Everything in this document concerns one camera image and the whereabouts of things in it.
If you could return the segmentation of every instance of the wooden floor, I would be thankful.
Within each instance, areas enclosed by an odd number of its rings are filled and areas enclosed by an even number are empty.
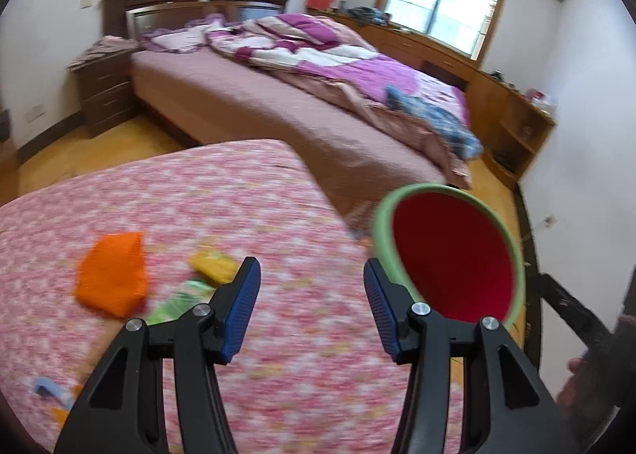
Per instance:
[[[144,116],[124,122],[90,139],[83,128],[70,132],[20,167],[20,195],[89,172],[180,150],[182,147]],[[470,164],[473,189],[501,217],[519,245],[519,222],[512,192],[481,160]],[[523,341],[525,308],[511,333]]]

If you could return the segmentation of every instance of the headboard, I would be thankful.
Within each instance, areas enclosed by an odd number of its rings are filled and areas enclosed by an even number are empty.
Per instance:
[[[102,30],[138,39],[153,29],[179,28],[211,13],[243,21],[282,13],[286,5],[287,0],[102,0]]]

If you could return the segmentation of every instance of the metal screw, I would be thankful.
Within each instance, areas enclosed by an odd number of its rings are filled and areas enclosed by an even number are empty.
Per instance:
[[[128,332],[137,332],[142,326],[144,326],[144,322],[139,318],[133,318],[126,322],[126,330]]]
[[[212,309],[207,303],[200,303],[199,305],[195,305],[192,309],[192,313],[195,316],[207,316]]]
[[[430,314],[430,306],[423,301],[413,303],[411,305],[411,310],[413,311],[413,314],[417,314],[418,316],[428,316]]]
[[[481,320],[481,324],[488,330],[495,330],[499,326],[499,322],[497,321],[497,318],[494,318],[492,316],[486,316],[485,318],[483,318]]]

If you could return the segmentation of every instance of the brown bed sheet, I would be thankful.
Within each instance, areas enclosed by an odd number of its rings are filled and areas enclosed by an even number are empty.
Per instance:
[[[356,116],[211,50],[137,52],[132,63],[135,93],[203,144],[287,142],[351,226],[366,227],[395,188],[447,182],[420,153]]]

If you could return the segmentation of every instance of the pink floral fabric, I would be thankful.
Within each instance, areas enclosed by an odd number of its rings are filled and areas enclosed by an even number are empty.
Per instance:
[[[0,208],[0,389],[26,430],[53,450],[53,402],[100,336],[103,318],[72,295],[78,262],[104,234],[144,233],[148,310],[190,277],[207,240],[262,264],[241,352],[217,369],[240,452],[388,453],[408,367],[384,353],[357,246],[304,164],[273,140],[200,147],[74,178]],[[171,449],[180,444],[172,366],[165,362]],[[452,389],[456,452],[461,389]]]

